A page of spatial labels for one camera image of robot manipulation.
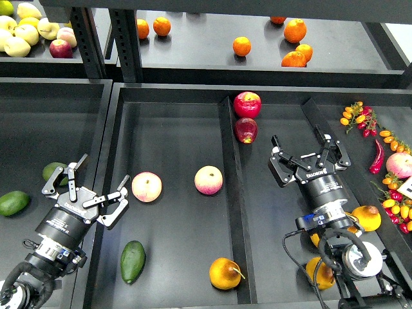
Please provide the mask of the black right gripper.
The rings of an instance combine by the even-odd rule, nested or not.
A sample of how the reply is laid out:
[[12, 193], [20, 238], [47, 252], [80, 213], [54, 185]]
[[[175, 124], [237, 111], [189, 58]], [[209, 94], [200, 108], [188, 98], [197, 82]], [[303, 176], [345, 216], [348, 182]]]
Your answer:
[[273, 148], [268, 167], [278, 186], [285, 187], [297, 182], [306, 204], [312, 211], [320, 212], [323, 207], [341, 207], [349, 198], [342, 180], [333, 171], [329, 172], [326, 164], [332, 164], [335, 170], [345, 170], [351, 165], [351, 160], [343, 144], [335, 139], [332, 132], [316, 124], [314, 133], [321, 145], [316, 166], [324, 168], [309, 171], [308, 163], [282, 149], [276, 135], [271, 138]]

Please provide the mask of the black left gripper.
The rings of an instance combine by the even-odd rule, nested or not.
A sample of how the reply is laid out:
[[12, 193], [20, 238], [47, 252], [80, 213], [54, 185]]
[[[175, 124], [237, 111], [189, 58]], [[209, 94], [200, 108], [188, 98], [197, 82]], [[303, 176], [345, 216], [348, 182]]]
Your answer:
[[[128, 174], [116, 191], [107, 195], [97, 196], [85, 187], [77, 190], [76, 173], [87, 159], [88, 155], [84, 154], [78, 162], [68, 165], [52, 162], [42, 170], [46, 183], [41, 192], [49, 198], [57, 199], [57, 204], [50, 209], [35, 231], [63, 247], [77, 247], [96, 221], [111, 230], [129, 208], [126, 188], [130, 180]], [[57, 187], [62, 185], [68, 186], [68, 192], [59, 196]]]

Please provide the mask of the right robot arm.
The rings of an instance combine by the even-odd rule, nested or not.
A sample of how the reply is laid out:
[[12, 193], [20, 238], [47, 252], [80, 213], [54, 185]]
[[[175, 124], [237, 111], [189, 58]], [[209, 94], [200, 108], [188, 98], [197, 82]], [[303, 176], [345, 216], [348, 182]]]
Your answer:
[[268, 167], [278, 186], [296, 183], [310, 213], [295, 219], [296, 230], [284, 235], [287, 239], [300, 233], [318, 235], [319, 261], [313, 274], [303, 270], [321, 307], [322, 299], [317, 280], [321, 266], [332, 272], [340, 294], [339, 308], [383, 308], [393, 301], [400, 308], [411, 308], [411, 283], [404, 278], [397, 257], [388, 250], [379, 250], [363, 241], [350, 227], [364, 232], [359, 219], [344, 211], [348, 193], [337, 175], [350, 165], [350, 158], [340, 141], [323, 133], [315, 126], [315, 135], [321, 146], [316, 153], [300, 157], [287, 154], [277, 136]]

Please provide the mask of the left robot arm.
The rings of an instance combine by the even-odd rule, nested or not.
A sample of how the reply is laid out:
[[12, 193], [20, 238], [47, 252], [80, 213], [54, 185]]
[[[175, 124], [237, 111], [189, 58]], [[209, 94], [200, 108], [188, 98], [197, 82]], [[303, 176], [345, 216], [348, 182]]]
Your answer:
[[35, 230], [41, 241], [23, 241], [31, 252], [1, 282], [1, 308], [41, 308], [62, 277], [86, 264], [80, 244], [93, 224], [112, 229], [127, 211], [129, 175], [115, 192], [99, 196], [76, 182], [87, 159], [85, 154], [66, 167], [57, 166], [46, 181], [42, 194], [55, 205]]

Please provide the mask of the yellow pear under arm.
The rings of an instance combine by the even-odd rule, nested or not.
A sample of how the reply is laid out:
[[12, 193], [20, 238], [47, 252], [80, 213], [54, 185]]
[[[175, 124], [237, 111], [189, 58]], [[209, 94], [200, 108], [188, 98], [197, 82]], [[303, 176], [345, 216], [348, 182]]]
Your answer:
[[314, 246], [316, 248], [319, 246], [320, 237], [319, 237], [318, 233], [314, 233], [314, 234], [310, 235], [310, 240], [312, 241], [312, 243], [314, 244]]

